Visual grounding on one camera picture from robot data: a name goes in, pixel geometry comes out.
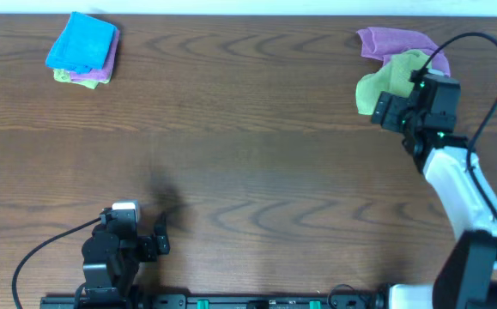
table surface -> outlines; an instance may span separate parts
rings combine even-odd
[[[149,291],[327,294],[337,283],[431,282],[454,242],[402,137],[357,114],[355,85],[381,63],[357,29],[440,43],[497,36],[497,19],[102,15],[121,28],[112,80],[55,82],[45,57],[66,15],[0,15],[0,308],[19,261],[122,198],[142,230],[165,210],[172,253],[142,267]],[[497,91],[497,51],[446,50],[462,83],[461,133]],[[478,144],[497,193],[497,114]],[[32,257],[23,305],[83,282],[91,228]]]

green cloth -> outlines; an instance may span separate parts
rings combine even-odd
[[[83,85],[83,86],[90,88],[90,89],[95,89],[97,87],[97,84],[100,83],[100,82],[94,81],[94,80],[72,82],[70,80],[69,72],[67,72],[64,69],[53,69],[53,79],[58,81],[58,82],[71,82],[71,83]],[[110,80],[111,80],[111,77],[109,77],[106,81],[103,81],[103,83],[108,83]]]
[[[409,82],[413,70],[418,70],[429,58],[420,50],[393,55],[378,72],[363,76],[357,83],[355,99],[361,115],[372,115],[382,91],[407,98],[414,87]]]

towel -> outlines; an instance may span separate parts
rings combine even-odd
[[[420,69],[428,59],[423,51],[405,51],[392,55],[391,61],[378,72],[363,76],[355,90],[359,114],[372,115],[382,91],[408,97],[414,87],[414,83],[409,82],[412,70]]]
[[[103,69],[92,69],[88,73],[78,74],[74,71],[70,72],[70,80],[73,82],[81,82],[86,80],[106,81],[111,78],[112,68],[114,67],[114,55],[117,52],[118,38],[120,31],[118,29],[114,32],[114,39],[112,40],[111,48],[107,54]]]
[[[58,82],[71,82],[79,85],[83,85],[84,87],[90,88],[90,89],[95,89],[97,87],[97,84],[100,83],[98,81],[94,80],[85,80],[85,81],[80,81],[80,82],[73,82],[70,80],[70,75],[67,70],[64,69],[53,69],[53,79],[58,81]],[[104,80],[101,81],[103,83],[108,83],[110,80]]]
[[[368,27],[357,33],[362,40],[361,56],[383,60],[383,65],[387,65],[395,54],[418,49],[430,56],[438,48],[426,34],[412,30]],[[432,68],[442,71],[446,76],[451,75],[448,59],[443,51],[433,58]]]
[[[108,22],[73,12],[45,63],[53,69],[76,73],[102,69],[115,30]]]

blue towel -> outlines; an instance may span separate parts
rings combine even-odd
[[[102,69],[116,27],[88,15],[73,12],[53,44],[45,65],[76,73]]]

white plastic part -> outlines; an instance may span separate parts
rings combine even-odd
[[[433,285],[396,284],[389,289],[388,309],[433,309]]]
[[[137,200],[118,201],[112,205],[112,210],[125,210],[125,209],[133,209],[136,214],[136,222],[139,222],[141,214],[139,210],[139,203],[137,202]]]
[[[466,170],[466,154],[465,148],[434,148],[427,158],[423,174],[439,195],[456,240],[464,230],[485,230],[497,237],[497,221]],[[497,211],[497,196],[484,178],[476,154],[471,155],[471,165]]]

